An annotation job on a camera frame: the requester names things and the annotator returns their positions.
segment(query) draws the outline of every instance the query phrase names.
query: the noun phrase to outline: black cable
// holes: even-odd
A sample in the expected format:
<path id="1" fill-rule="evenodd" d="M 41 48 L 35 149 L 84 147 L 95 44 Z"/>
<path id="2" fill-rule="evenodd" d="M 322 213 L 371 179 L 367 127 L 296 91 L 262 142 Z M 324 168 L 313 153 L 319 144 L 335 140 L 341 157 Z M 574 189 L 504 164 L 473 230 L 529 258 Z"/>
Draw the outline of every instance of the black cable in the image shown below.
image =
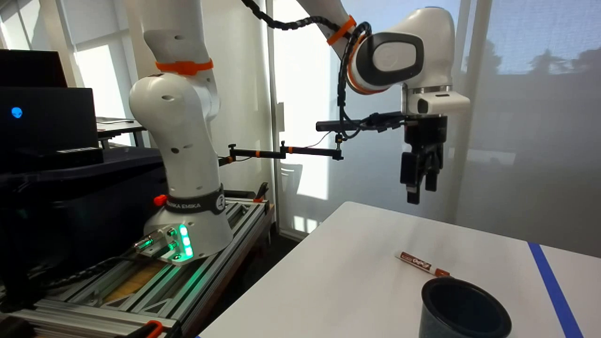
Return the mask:
<path id="1" fill-rule="evenodd" d="M 127 249 L 127 251 L 123 251 L 119 255 L 112 255 L 112 256 L 106 256 L 106 258 L 103 258 L 103 260 L 99 260 L 99 262 L 95 262 L 91 266 L 86 266 L 86 268 L 82 268 L 82 270 L 78 270 L 78 271 L 74 271 L 71 275 L 65 275 L 65 277 L 59 277 L 59 279 L 50 279 L 48 283 L 44 283 L 44 288 L 59 288 L 59 286 L 65 286 L 65 285 L 71 285 L 71 283 L 78 283 L 78 281 L 82 281 L 86 277 L 91 277 L 95 273 L 101 273 L 101 271 L 112 268 L 119 260 L 142 260 L 142 262 L 151 260 L 151 258 L 129 256 L 131 253 L 133 253 L 133 249 Z"/>
<path id="2" fill-rule="evenodd" d="M 245 7 L 249 7 L 249 10 L 264 20 L 270 27 L 279 27 L 279 29 L 296 29 L 296 27 L 302 27 L 302 25 L 307 25 L 307 24 L 324 24 L 326 27 L 330 27 L 332 31 L 337 31 L 339 25 L 330 22 L 328 18 L 324 16 L 305 16 L 305 18 L 300 18 L 300 20 L 294 20 L 294 22 L 281 22 L 281 20 L 273 20 L 272 16 L 268 16 L 264 10 L 260 10 L 260 7 L 253 1 L 253 0 L 242 0 L 242 3 Z M 365 35 L 371 35 L 371 25 L 369 22 L 360 22 L 350 33 L 345 31 L 343 37 L 347 37 L 347 42 L 343 46 L 343 54 L 339 57 L 339 69 L 337 69 L 337 119 L 339 119 L 339 125 L 343 121 L 349 121 L 354 125 L 354 131 L 349 134 L 343 127 L 341 131 L 335 132 L 335 142 L 341 142 L 341 140 L 347 140 L 347 138 L 352 138 L 360 132 L 360 125 L 345 112 L 345 69 L 347 69 L 347 63 L 349 63 L 349 57 L 352 54 L 352 46 L 356 44 L 358 37 L 365 33 Z"/>
<path id="3" fill-rule="evenodd" d="M 354 42 L 360 39 L 362 33 L 365 33 L 365 35 L 371 33 L 369 22 L 360 22 L 350 31 L 349 40 L 343 46 L 343 54 L 339 57 L 339 67 L 337 67 L 337 99 L 335 99 L 335 102 L 337 102 L 337 119 L 339 119 L 339 125 L 343 121 L 349 121 L 349 123 L 352 123 L 356 127 L 350 134 L 347 134 L 345 129 L 341 127 L 337 131 L 341 140 L 352 138 L 352 136 L 356 136 L 360 132 L 360 125 L 345 112 L 345 72 L 347 72 L 347 65 L 349 65 L 349 59 L 350 59 Z"/>
<path id="4" fill-rule="evenodd" d="M 281 22 L 281 20 L 273 20 L 272 16 L 268 16 L 264 10 L 260 10 L 260 7 L 253 1 L 253 0 L 242 0 L 242 3 L 260 20 L 266 22 L 266 25 L 270 27 L 277 27 L 277 29 L 298 29 L 302 25 L 307 25 L 307 24 L 322 24 L 326 27 L 330 27 L 332 31 L 337 31 L 339 25 L 334 24 L 332 20 L 324 18 L 324 16 L 317 16 L 317 14 L 311 14 L 311 16 L 305 16 L 305 18 L 300 18 L 300 20 L 292 20 L 292 22 Z"/>

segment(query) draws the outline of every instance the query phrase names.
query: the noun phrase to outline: monitor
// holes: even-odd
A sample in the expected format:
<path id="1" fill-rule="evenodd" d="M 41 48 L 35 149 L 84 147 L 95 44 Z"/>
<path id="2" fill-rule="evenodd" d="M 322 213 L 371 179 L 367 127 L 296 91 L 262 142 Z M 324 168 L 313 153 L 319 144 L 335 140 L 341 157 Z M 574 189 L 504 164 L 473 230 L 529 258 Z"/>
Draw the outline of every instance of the monitor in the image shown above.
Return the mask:
<path id="1" fill-rule="evenodd" d="M 0 172 L 42 168 L 56 155 L 67 164 L 88 149 L 97 149 L 89 87 L 0 86 Z"/>
<path id="2" fill-rule="evenodd" d="M 0 86 L 59 86 L 65 76 L 54 50 L 0 48 Z"/>

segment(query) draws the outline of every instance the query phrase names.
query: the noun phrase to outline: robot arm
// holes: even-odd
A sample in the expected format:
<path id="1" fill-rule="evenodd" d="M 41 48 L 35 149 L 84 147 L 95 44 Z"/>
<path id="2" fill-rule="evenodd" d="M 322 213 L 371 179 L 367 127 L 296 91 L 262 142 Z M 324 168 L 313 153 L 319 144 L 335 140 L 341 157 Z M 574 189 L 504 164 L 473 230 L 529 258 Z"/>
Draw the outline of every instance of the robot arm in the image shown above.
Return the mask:
<path id="1" fill-rule="evenodd" d="M 157 76 L 129 91 L 133 116 L 148 129 L 166 172 L 166 202 L 148 219 L 138 251 L 183 264 L 230 239 L 206 121 L 217 110 L 211 59 L 202 42 L 198 0 L 136 0 Z"/>
<path id="2" fill-rule="evenodd" d="M 411 149 L 401 153 L 399 181 L 407 185 L 407 200 L 418 202 L 422 179 L 426 189 L 433 191 L 442 166 L 446 138 L 442 112 L 459 112 L 469 104 L 467 97 L 450 89 L 454 55 L 450 14 L 441 7 L 422 7 L 390 29 L 371 33 L 367 24 L 354 24 L 339 0 L 298 0 L 298 3 L 309 14 L 320 14 L 339 25 L 335 31 L 320 25 L 341 61 L 337 80 L 347 80 L 358 93 L 377 93 L 392 84 L 403 86 L 401 112 L 375 112 L 365 119 L 349 121 L 343 112 L 343 86 L 337 82 L 339 119 L 317 121 L 317 129 L 345 134 L 345 129 L 382 131 L 403 123 L 403 140 Z"/>
<path id="3" fill-rule="evenodd" d="M 251 0 L 242 1 L 258 12 Z M 426 7 L 388 31 L 371 35 L 367 24 L 354 24 L 339 0 L 298 1 L 309 14 L 319 14 L 320 22 L 326 20 L 320 31 L 341 59 L 341 76 L 347 76 L 356 91 L 373 93 L 396 82 L 403 84 L 407 95 L 403 112 L 377 114 L 362 121 L 350 121 L 345 116 L 322 125 L 343 132 L 345 127 L 381 131 L 405 123 L 411 151 L 403 153 L 401 181 L 407 183 L 409 200 L 416 202 L 422 176 L 426 176 L 426 187 L 435 189 L 435 174 L 441 168 L 444 116 L 431 112 L 467 104 L 465 97 L 450 91 L 450 14 Z M 202 42 L 198 0 L 176 0 L 176 3 L 136 0 L 134 3 L 146 44 L 163 72 L 136 80 L 129 91 L 129 106 L 149 131 L 163 157 L 168 183 L 166 202 L 146 223 L 146 238 L 136 243 L 136 249 L 183 264 L 219 251 L 230 239 L 217 159 L 206 129 L 206 121 L 219 106 L 211 59 Z"/>

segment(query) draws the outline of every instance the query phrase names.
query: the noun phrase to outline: white wall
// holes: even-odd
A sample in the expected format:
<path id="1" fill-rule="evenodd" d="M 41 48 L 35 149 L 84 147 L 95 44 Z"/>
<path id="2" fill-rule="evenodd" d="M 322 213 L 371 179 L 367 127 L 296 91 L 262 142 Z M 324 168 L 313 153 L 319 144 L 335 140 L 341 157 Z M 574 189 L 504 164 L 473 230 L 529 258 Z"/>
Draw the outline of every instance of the white wall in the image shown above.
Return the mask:
<path id="1" fill-rule="evenodd" d="M 260 22 L 240 0 L 204 0 L 206 48 L 213 59 L 221 112 L 210 123 L 213 149 L 227 144 L 270 147 L 270 104 Z M 219 168 L 225 187 L 257 189 L 270 181 L 270 159 L 247 159 Z"/>

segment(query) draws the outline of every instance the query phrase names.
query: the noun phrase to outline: marker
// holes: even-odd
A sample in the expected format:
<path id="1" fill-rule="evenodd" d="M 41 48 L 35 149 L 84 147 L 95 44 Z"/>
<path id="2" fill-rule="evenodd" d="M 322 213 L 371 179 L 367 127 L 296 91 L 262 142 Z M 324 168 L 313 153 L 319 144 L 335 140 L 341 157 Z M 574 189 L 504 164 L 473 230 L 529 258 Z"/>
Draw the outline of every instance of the marker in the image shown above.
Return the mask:
<path id="1" fill-rule="evenodd" d="M 407 262 L 407 264 L 414 266 L 416 270 L 422 270 L 422 271 L 431 273 L 435 277 L 448 277 L 450 275 L 446 270 L 431 266 L 427 260 L 422 260 L 411 253 L 399 251 L 394 256 L 397 260 Z"/>

